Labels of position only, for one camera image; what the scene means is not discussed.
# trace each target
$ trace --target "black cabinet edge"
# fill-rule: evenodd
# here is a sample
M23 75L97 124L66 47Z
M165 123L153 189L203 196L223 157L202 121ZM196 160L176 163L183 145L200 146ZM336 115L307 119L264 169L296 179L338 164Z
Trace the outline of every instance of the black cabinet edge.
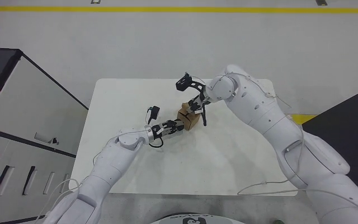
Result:
M36 142L32 142L32 141L29 141L29 140L26 140L26 139L23 139L23 138L20 138L20 137L13 136L11 134L7 134L5 132L0 132L0 137L7 138L7 139L10 139L10 140L13 140L13 141L16 141L16 142L20 142L20 143L23 143L23 144L28 144L29 146L42 148L43 150L48 150L48 151L55 152L55 153L58 153L58 154L61 154L61 155L64 155L64 156L69 156L69 157L72 157L72 158L76 158L76 155L74 155L72 153L65 152L65 151L62 151L62 150L57 150L57 149L51 148L49 146L44 146L43 144L38 144Z
M23 223L23 222L30 222L30 221L34 221L37 219L37 216L36 217L31 217L31 218L23 218L21 220L13 220L13 221L8 221L8 222L0 222L0 224L18 224L18 223Z
M20 51L19 49L1 48L1 50L15 51L15 54L12 57L10 57L9 63L6 64L6 66L2 71L0 71L0 91L4 87L7 79L9 78L13 69L15 68L17 62L20 60L21 56L23 55L23 52Z
M24 58L26 58L31 64L33 64L38 70L42 71L43 74L45 74L49 79L51 79L54 83L56 83L60 88L62 88L68 95L70 95L72 98L75 99L79 104L81 104L84 108L88 110L88 107L86 107L81 101L79 101L76 97L74 97L68 90L65 89L61 84L59 84L54 78L52 78L47 72L45 72L40 66L38 66L33 60L31 60L26 54L22 54Z

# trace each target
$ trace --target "cable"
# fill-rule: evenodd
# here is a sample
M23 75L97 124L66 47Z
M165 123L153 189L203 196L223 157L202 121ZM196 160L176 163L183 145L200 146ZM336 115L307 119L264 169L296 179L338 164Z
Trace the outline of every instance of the cable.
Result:
M75 181L75 182L76 182L76 184L77 184L77 187L76 187L76 188L79 188L79 184L78 184L78 181L77 181L76 179L72 179L72 178L70 178L70 179L64 180L64 181L62 181L61 183L59 183L59 184L55 187L55 189L52 191L52 193L50 194L49 199L47 200L47 202L46 202L46 204L44 205L43 209L41 210L40 214L37 216L37 218L36 218L36 220L35 220L35 223L34 223L34 224L36 224L36 223L38 222L38 220L39 220L39 218L40 218L40 216L41 216L42 212L45 210L45 208L46 208L47 204L50 202L51 197L52 197L52 195L54 194L55 190L56 190L59 186L61 186L61 184L65 183L65 182L68 182L68 181L70 181L70 180Z
M228 74L219 74L218 76L221 76L221 78L219 78L219 79L217 80L217 82L216 82L212 87L210 87L211 90L213 90L214 87L216 86L216 84L218 84L218 82L222 80L222 77L228 77L228 78L233 82L233 84L234 84L234 86L235 86L235 80L234 80L234 78L230 77Z
M118 135L117 137L119 137L119 136L123 136L123 135L125 135L125 134L132 134L132 133L137 133L137 132L146 132L147 130L138 130L138 131L135 131L135 132L126 132L126 133L123 133L123 134L120 134L120 135ZM102 152L102 150L99 152L99 153L97 153L94 157L93 157L93 159L92 159L92 163L93 163L93 166L95 165L95 158Z
M197 78L198 80L200 80L205 85L205 82L201 78L196 77L196 76L192 76L192 75L190 75L190 76L193 77L193 78Z
M86 177L79 183L79 187L83 184L83 182L84 182L88 177L89 177L89 176L86 176ZM50 211L52 211L52 209L54 209L55 205L57 204L58 199L60 199L62 195L64 195L64 194L67 193L67 192L71 192L72 190L75 190L75 189L77 189L77 187L72 188L72 189L69 189L69 190L66 190L64 193L61 193L61 195L57 197L55 203L52 205Z
M159 138L160 140L161 140L161 145L160 146L154 146L154 145L152 145L152 144L149 144L151 147L153 147L153 148L160 148L160 147L162 147L163 145L164 145L164 142L163 142L163 139L162 138Z
M332 194L334 196L337 196L339 198L342 198L343 200L346 200L348 202L350 202L351 204L353 204L354 206L358 207L358 204L355 202L352 202L351 200L340 196L339 194L333 193L333 192L328 192L326 190L318 190L318 189L295 189L295 190L282 190L279 192L266 192L266 193L254 193L254 194L238 194L239 196L253 196L253 195L263 195L263 194L279 194L279 193L288 193L288 192L323 192L323 193L327 193L327 194Z
M265 182L262 182L262 183L252 184L252 185L250 185L250 186L247 186L247 187L241 189L237 194L240 194L240 193L243 192L244 190L246 190L246 189L248 189L248 188L251 188L251 187L253 187L253 186L264 185L264 184L283 184L283 183L285 183L285 182L287 182L287 181L290 181L290 180L291 180L292 178L294 178L295 176L297 176L297 173L298 173L298 171L299 171L299 169L300 169L301 155L302 155L302 151L303 151L303 147L304 147L304 142L305 142L303 130L302 130L301 128L299 128L299 129L300 129L301 134L302 134L302 138L301 138L302 143L301 143L300 155L299 155L299 157L298 157L296 172L295 172L294 170L292 170L293 173L294 173L294 175L293 175L292 177L290 177L290 178L287 178L287 179L284 180L284 181L265 181Z
M145 119L144 119L144 120L145 120L145 123L146 123L147 125L149 125L149 121L147 121L148 112L149 112L149 111L147 111L147 113L145 114Z
M102 152L102 150L101 150L99 153L97 153L97 154L94 156L94 158L92 159L93 166L95 166L95 158L96 158L101 152Z

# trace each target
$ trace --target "cabinet door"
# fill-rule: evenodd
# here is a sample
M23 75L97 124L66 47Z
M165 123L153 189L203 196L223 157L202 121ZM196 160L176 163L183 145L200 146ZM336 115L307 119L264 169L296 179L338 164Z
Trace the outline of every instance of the cabinet door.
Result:
M0 105L0 131L77 153L87 109L26 58L0 92ZM59 144L53 144L53 138Z
M0 222L37 216L73 164L74 158L10 140L0 159L0 169L5 166L13 167L6 189L0 196ZM27 182L30 170L33 176ZM59 195L60 188L55 190L43 214L51 208Z

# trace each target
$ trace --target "white cabinet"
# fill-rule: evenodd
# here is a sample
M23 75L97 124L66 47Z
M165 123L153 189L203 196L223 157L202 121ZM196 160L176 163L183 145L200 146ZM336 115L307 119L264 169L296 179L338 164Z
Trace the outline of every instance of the white cabinet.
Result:
M34 220L70 177L87 111L23 52L0 49L0 223Z

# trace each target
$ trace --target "black cable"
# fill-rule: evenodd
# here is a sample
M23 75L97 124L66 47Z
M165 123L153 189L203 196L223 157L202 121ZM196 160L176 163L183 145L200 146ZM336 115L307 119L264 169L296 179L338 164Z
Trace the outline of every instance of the black cable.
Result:
M161 145L160 146L154 146L154 145L152 145L152 144L149 144L151 147L153 147L153 148L160 148L160 147L162 147L163 145L164 145L164 142L163 142L163 139L162 138L159 138L160 140L161 140Z
M205 112L205 104L202 105L202 122L204 123L204 126L206 126L206 112Z

